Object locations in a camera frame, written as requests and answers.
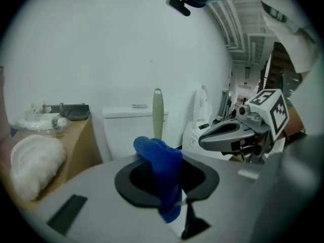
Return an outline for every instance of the open toilet lid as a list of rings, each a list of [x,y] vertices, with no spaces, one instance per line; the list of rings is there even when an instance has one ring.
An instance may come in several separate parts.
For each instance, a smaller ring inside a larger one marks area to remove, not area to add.
[[[212,104],[209,99],[208,90],[202,85],[196,90],[193,110],[193,128],[197,128],[198,124],[209,124],[213,113]]]

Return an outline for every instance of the white fluffy slipper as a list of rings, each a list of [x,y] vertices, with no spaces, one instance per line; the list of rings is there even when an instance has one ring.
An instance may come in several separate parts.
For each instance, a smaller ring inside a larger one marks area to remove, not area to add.
[[[17,194],[35,200],[65,160],[62,143],[53,138],[31,135],[11,151],[11,179]]]

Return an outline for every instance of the toilet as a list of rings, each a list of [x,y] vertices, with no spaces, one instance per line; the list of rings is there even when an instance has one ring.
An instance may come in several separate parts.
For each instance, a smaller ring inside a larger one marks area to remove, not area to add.
[[[169,111],[164,110],[162,140],[165,138],[168,115]],[[154,138],[152,105],[147,108],[105,106],[102,116],[112,160],[135,154],[133,143],[137,137]]]
[[[222,160],[229,160],[232,155],[225,155],[221,152],[207,151],[199,146],[199,137],[211,128],[213,120],[213,107],[209,99],[206,86],[202,85],[196,90],[193,119],[190,120],[183,133],[182,150],[192,153],[209,156]]]

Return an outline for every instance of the plastic bag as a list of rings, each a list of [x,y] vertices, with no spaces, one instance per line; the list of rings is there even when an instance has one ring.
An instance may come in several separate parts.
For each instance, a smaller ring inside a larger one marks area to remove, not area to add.
[[[53,134],[64,131],[71,121],[58,113],[30,114],[11,124],[13,129],[36,134]]]

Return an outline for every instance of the ceiling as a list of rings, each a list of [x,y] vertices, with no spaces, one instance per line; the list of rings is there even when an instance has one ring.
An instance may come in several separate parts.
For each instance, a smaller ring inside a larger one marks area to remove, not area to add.
[[[210,3],[222,30],[228,51],[237,72],[240,90],[247,96],[253,93],[260,79],[260,71],[277,41],[274,33],[266,26],[260,0],[221,0]],[[250,76],[245,78],[245,69],[250,67]]]

